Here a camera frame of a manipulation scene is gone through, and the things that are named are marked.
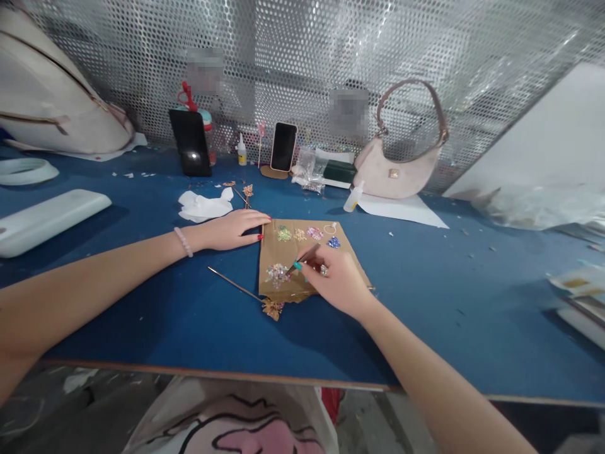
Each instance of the black smartphone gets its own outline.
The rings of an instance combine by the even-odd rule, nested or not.
[[[294,125],[275,123],[270,165],[273,170],[289,172],[292,168],[297,132],[298,128]]]
[[[176,109],[168,111],[168,115],[183,173],[188,177],[211,177],[212,168],[202,116],[198,112]]]

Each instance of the tissue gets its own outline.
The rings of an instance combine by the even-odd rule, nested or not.
[[[195,192],[186,191],[178,198],[178,202],[183,206],[178,215],[197,224],[208,219],[220,218],[233,211],[230,203],[232,198],[233,191],[230,187],[224,189],[218,199],[206,199]]]

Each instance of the person's left hand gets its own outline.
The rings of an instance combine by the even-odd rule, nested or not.
[[[198,226],[182,229],[193,252],[202,249],[228,250],[256,243],[263,235],[242,234],[249,229],[269,224],[271,217],[252,209],[235,210],[222,218],[216,218]]]

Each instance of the clear plastic bag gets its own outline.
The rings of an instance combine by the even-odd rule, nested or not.
[[[326,185],[323,183],[323,172],[328,160],[315,155],[315,150],[302,147],[296,165],[292,167],[292,183],[298,183],[305,190],[323,194]]]
[[[545,230],[592,221],[604,211],[605,195],[583,188],[511,186],[477,198],[472,205],[496,224]]]

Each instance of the pink handbag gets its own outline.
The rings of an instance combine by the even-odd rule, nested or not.
[[[388,97],[399,87],[408,83],[420,83],[429,89],[437,111],[439,121],[439,138],[437,143],[425,150],[414,159],[393,162],[384,157],[383,140],[381,136],[388,134],[384,122],[380,119],[380,111]],[[353,183],[358,186],[364,182],[364,193],[385,197],[387,199],[404,199],[419,193],[424,188],[439,159],[439,152],[449,137],[446,118],[441,109],[437,92],[427,82],[419,79],[406,79],[393,85],[378,103],[376,120],[379,132],[368,142],[355,159],[357,174]]]

